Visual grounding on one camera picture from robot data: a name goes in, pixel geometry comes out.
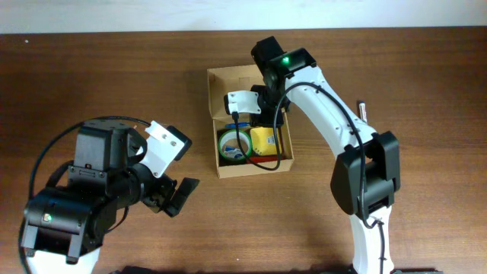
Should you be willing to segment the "yellow sticky note pad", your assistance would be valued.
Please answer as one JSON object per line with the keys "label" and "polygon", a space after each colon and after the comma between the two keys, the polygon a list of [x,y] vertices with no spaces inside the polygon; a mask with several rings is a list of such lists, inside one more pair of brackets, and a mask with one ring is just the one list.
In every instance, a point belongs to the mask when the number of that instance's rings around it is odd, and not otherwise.
{"label": "yellow sticky note pad", "polygon": [[254,127],[250,130],[253,152],[259,156],[277,155],[273,128]]}

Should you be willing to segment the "brown cardboard box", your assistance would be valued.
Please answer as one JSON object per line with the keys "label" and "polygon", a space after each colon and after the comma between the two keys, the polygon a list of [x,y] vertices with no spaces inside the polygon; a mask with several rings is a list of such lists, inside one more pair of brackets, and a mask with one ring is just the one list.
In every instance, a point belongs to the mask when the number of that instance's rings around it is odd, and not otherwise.
{"label": "brown cardboard box", "polygon": [[242,65],[224,68],[209,68],[207,70],[208,82],[208,108],[212,118],[215,163],[220,179],[230,177],[251,176],[257,174],[271,174],[290,171],[294,163],[294,152],[288,128],[287,114],[282,111],[284,125],[279,129],[282,138],[283,156],[277,170],[263,170],[248,164],[245,160],[230,161],[224,159],[219,153],[219,139],[224,131],[230,129],[224,126],[234,123],[231,115],[227,115],[224,108],[224,96],[231,91],[249,91],[253,85],[264,85],[263,77],[256,65]]}

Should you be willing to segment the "green tape roll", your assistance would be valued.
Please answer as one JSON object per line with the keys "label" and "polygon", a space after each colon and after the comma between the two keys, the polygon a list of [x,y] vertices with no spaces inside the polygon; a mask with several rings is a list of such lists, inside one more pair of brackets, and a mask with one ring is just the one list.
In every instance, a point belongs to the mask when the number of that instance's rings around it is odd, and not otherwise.
{"label": "green tape roll", "polygon": [[228,130],[218,140],[219,154],[228,161],[243,161],[251,155],[252,150],[251,138],[242,130]]}

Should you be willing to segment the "small blue white box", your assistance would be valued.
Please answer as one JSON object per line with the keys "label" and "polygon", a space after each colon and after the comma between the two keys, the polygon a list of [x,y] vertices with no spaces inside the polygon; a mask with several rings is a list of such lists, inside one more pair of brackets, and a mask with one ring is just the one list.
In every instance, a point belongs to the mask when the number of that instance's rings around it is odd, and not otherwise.
{"label": "small blue white box", "polygon": [[222,156],[230,161],[239,161],[244,158],[244,154],[239,148],[225,146],[222,149]]}

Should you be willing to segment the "red utility knife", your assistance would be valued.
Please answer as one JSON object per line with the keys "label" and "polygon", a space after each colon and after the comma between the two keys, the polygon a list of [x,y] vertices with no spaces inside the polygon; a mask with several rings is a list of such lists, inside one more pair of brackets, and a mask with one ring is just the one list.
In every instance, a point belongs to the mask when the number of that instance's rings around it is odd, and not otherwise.
{"label": "red utility knife", "polygon": [[265,163],[265,162],[271,162],[271,161],[277,161],[278,157],[276,155],[266,155],[266,156],[250,156],[246,159],[247,163]]}

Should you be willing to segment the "blue white marker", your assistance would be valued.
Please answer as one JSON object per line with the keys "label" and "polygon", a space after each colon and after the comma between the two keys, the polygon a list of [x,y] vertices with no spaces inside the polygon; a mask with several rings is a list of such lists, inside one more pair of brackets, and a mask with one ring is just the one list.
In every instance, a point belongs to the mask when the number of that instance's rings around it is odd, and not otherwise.
{"label": "blue white marker", "polygon": [[367,118],[367,111],[366,111],[366,103],[363,100],[359,100],[357,102],[357,107],[358,107],[358,115],[359,115],[359,118],[364,123],[367,123],[368,122],[368,118]]}

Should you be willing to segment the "blue ballpoint pen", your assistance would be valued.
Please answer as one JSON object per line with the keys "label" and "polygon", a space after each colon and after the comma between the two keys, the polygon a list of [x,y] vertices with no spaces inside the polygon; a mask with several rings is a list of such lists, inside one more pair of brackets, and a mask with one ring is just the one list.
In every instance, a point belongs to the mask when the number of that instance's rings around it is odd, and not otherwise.
{"label": "blue ballpoint pen", "polygon": [[228,123],[224,127],[226,129],[236,129],[236,127],[249,127],[250,123],[249,122],[239,122],[239,123]]}

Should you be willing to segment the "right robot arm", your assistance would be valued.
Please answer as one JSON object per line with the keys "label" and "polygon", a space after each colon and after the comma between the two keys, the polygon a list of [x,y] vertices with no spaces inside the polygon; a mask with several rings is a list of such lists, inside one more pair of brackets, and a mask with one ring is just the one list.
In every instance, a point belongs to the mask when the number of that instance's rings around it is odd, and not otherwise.
{"label": "right robot arm", "polygon": [[260,40],[250,54],[263,84],[225,95],[227,115],[247,113],[251,126],[272,134],[284,122],[290,104],[298,106],[320,132],[336,162],[332,195],[349,216],[354,243],[353,273],[392,273],[388,223],[400,188],[399,141],[392,132],[377,133],[350,110],[326,81],[315,58],[304,48],[284,51],[274,37]]}

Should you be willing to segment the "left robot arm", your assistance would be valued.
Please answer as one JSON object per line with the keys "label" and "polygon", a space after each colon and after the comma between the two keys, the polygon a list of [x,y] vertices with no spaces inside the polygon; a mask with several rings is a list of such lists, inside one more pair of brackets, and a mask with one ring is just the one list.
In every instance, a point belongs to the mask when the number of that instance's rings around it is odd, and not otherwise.
{"label": "left robot arm", "polygon": [[117,212],[139,202],[154,213],[177,216],[199,180],[181,182],[165,173],[192,141],[173,126],[143,121],[147,137],[128,116],[79,122],[57,135],[54,144],[77,133],[75,156],[61,164],[38,193],[28,194],[18,236],[26,273],[90,273],[103,239],[122,224]]}

